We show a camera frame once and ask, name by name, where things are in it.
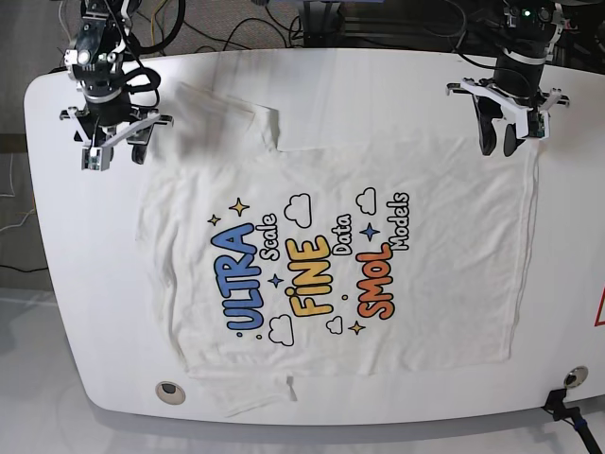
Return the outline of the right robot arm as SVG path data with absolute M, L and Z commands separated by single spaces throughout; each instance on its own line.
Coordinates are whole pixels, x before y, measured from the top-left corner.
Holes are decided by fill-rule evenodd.
M 70 121 L 74 140 L 82 145 L 81 168 L 105 171 L 114 148 L 131 146 L 131 160 L 141 165 L 147 157 L 154 127 L 171 126 L 173 117 L 160 113 L 162 77 L 143 65 L 141 58 L 164 50 L 180 32 L 186 3 L 177 3 L 172 29 L 159 43 L 143 46 L 131 31 L 138 1 L 82 1 L 82 24 L 64 52 L 64 64 L 85 101 L 68 107 L 61 121 Z

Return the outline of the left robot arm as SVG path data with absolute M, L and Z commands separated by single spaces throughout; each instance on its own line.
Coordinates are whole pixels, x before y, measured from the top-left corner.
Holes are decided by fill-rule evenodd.
M 560 89 L 540 88 L 546 64 L 568 20 L 562 5 L 554 1 L 503 1 L 494 9 L 495 26 L 473 21 L 462 15 L 459 41 L 453 51 L 464 61 L 491 70 L 486 79 L 464 78 L 447 85 L 446 93 L 472 98 L 481 153 L 489 156 L 497 145 L 494 122 L 505 120 L 503 152 L 510 157 L 529 140 L 550 136 L 550 109 L 567 107 L 568 96 Z M 474 34 L 499 51 L 494 65 L 474 61 L 461 51 L 465 39 Z

